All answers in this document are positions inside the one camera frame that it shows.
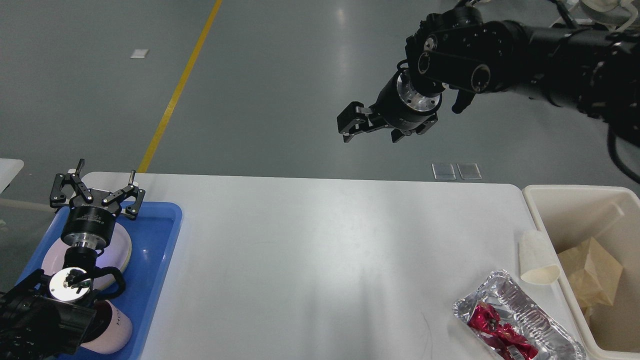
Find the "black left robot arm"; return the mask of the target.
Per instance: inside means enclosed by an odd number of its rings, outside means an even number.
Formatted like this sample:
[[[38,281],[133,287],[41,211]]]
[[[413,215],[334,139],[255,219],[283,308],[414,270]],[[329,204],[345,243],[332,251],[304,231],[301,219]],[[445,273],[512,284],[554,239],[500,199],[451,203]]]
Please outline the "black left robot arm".
[[[67,245],[62,268],[53,275],[35,269],[1,294],[3,360],[43,360],[80,347],[112,354],[131,339],[132,321],[112,303],[125,292],[125,278],[116,266],[97,262],[119,215],[135,220],[146,192],[135,170],[117,191],[87,187],[84,164],[80,159],[74,171],[58,173],[49,196],[51,208],[69,209],[60,236]]]

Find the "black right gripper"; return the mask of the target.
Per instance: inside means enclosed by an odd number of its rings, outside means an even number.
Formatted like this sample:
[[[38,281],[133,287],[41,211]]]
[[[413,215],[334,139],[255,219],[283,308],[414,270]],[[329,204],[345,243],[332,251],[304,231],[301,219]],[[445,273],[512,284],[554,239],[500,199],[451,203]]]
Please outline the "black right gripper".
[[[392,130],[391,142],[413,134],[424,135],[438,122],[442,93],[419,93],[410,80],[408,70],[396,71],[379,93],[373,105],[366,107],[350,102],[336,117],[337,130],[343,143],[361,133]]]

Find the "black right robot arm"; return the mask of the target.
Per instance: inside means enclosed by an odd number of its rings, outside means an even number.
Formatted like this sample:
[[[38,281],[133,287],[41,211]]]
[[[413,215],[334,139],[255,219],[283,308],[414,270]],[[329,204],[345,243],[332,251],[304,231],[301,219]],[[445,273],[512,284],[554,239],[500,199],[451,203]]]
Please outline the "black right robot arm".
[[[562,2],[555,5],[564,27],[484,22],[475,0],[428,14],[406,38],[406,57],[375,103],[352,101],[337,116],[343,141],[381,129],[391,130],[393,142],[424,134],[438,121],[446,88],[457,91],[455,114],[478,94],[514,92],[607,123],[610,159],[638,182],[617,139],[639,145],[639,31],[578,25]]]

